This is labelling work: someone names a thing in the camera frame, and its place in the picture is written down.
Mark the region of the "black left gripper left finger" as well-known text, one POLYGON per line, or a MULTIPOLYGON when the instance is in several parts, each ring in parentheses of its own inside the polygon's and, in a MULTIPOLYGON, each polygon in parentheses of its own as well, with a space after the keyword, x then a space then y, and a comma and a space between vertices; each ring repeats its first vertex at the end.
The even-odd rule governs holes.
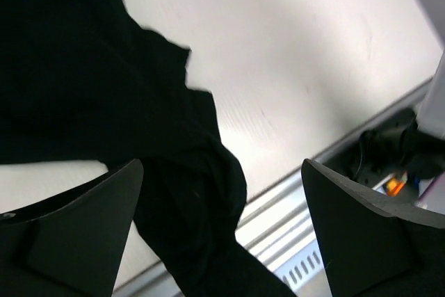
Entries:
POLYGON ((134 159, 1 215, 2 296, 111 296, 143 181, 134 159))

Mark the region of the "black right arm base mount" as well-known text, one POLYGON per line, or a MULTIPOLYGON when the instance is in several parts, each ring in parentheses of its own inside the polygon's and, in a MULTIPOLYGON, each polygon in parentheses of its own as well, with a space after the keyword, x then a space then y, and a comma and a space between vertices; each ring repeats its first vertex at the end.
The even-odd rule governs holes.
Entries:
POLYGON ((364 179, 366 170, 382 173, 390 169, 417 179, 444 172, 444 141, 419 129, 412 108, 398 111, 359 135, 347 176, 357 182, 364 179))

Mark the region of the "black t shirt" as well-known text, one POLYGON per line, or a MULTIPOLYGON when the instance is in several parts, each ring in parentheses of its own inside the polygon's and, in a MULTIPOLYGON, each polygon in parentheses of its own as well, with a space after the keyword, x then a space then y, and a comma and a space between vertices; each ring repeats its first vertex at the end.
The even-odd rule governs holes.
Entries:
POLYGON ((1 0, 1 163, 137 159, 133 221, 185 296, 291 296, 236 241, 245 177, 188 55, 123 0, 1 0))

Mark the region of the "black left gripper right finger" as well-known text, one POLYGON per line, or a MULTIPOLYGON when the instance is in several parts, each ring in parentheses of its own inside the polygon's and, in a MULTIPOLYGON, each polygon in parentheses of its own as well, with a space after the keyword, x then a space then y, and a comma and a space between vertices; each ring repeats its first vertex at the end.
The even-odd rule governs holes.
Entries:
POLYGON ((444 215, 310 159, 305 197, 333 296, 443 296, 444 215))

